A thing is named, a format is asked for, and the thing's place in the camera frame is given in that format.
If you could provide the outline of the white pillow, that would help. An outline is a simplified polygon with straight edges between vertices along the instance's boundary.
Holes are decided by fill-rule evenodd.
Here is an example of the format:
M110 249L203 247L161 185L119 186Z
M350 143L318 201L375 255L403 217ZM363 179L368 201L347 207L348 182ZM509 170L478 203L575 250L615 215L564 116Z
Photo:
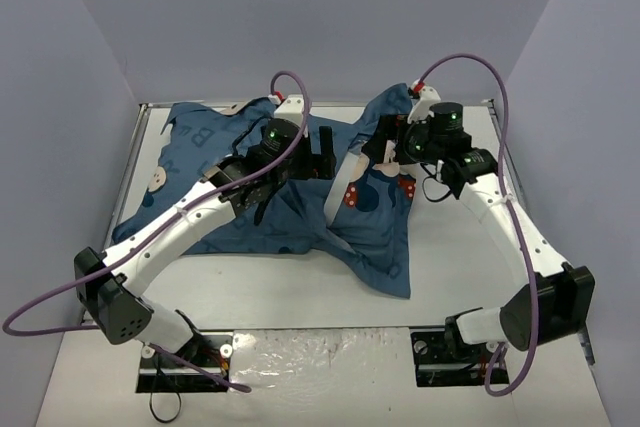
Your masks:
M336 173L324 203L323 212L327 226L333 224L339 208L343 203L349 184L356 181L361 175L359 159L359 155L347 152L338 172Z

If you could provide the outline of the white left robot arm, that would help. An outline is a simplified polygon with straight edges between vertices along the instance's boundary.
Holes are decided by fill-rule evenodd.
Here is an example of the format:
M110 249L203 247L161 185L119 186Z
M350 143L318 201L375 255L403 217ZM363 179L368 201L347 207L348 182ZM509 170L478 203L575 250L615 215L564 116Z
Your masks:
M319 153L295 123L272 118L259 144L210 168L182 198L129 239L103 252L87 247L74 258L76 294L113 345L156 344L179 365L195 362L201 340L186 317L145 299L155 278L203 237L252 212L260 224L289 180L331 179L333 131L319 129Z

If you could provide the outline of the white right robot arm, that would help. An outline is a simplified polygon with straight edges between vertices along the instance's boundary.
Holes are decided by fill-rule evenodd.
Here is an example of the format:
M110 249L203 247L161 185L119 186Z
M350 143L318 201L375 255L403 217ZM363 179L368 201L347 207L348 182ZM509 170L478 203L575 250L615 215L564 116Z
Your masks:
M584 328L593 274L572 266L540 233L508 191L496 158L473 145L462 105L437 102L422 116L384 115L363 151L375 161L434 166L437 180L485 228L521 286L502 307L447 318L443 345L450 357L465 360L490 342L526 351Z

